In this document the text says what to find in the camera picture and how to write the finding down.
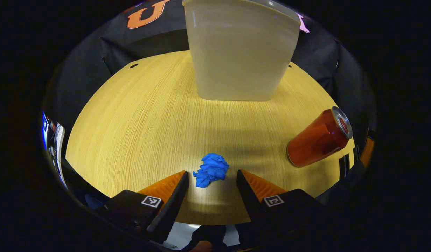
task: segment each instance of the orange letter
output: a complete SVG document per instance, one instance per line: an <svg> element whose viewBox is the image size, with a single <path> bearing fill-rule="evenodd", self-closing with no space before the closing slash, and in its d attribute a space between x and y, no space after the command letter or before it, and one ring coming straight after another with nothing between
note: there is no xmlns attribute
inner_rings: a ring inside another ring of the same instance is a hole
<svg viewBox="0 0 431 252"><path fill-rule="evenodd" d="M146 24L149 24L153 21L155 21L159 16L161 16L162 11L164 10L164 5L170 0L164 0L161 1L159 3L155 3L154 5L152 5L153 9L153 14L151 16L149 16L146 19L140 19L140 16L142 15L142 13L147 9L147 8L143 8L142 10L136 11L135 13L131 14L128 17L128 25L127 27L130 29L136 29L138 27L144 26Z"/></svg>

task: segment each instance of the red can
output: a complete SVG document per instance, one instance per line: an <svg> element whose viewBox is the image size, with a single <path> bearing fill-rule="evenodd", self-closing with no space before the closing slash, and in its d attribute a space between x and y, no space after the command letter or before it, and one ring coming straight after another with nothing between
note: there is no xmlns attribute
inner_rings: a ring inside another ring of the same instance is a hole
<svg viewBox="0 0 431 252"><path fill-rule="evenodd" d="M348 118L338 107L332 107L289 142L287 154L295 166L306 166L343 149L352 137Z"/></svg>

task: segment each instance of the hand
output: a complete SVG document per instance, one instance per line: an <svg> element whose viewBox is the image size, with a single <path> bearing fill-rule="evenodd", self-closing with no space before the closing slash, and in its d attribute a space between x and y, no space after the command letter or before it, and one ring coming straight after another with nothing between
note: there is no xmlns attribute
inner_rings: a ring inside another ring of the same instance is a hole
<svg viewBox="0 0 431 252"><path fill-rule="evenodd" d="M207 241L201 241L189 252L212 252L212 244Z"/></svg>

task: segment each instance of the round table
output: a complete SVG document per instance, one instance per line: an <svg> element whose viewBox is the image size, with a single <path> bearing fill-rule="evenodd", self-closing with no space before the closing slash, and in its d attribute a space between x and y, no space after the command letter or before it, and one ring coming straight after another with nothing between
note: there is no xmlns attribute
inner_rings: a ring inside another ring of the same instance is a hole
<svg viewBox="0 0 431 252"><path fill-rule="evenodd" d="M190 185L176 221L201 225L249 222L236 187L244 169L286 190L318 196L339 180L337 153L297 168L287 143L323 110L336 106L307 73L289 63L270 101L210 101L198 96L189 51L132 62L92 96L71 131L66 159L109 197L139 191L176 172L197 171L208 153L225 157L226 179Z"/></svg>

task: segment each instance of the blue play dough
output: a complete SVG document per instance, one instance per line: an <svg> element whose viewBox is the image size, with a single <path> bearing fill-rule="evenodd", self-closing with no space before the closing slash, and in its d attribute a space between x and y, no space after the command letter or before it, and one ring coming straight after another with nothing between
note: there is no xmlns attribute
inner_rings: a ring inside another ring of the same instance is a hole
<svg viewBox="0 0 431 252"><path fill-rule="evenodd" d="M196 178L196 186L199 188L207 187L212 181L225 180L226 171L229 164L225 159L215 153L209 153L201 159L203 164L197 172L192 172Z"/></svg>

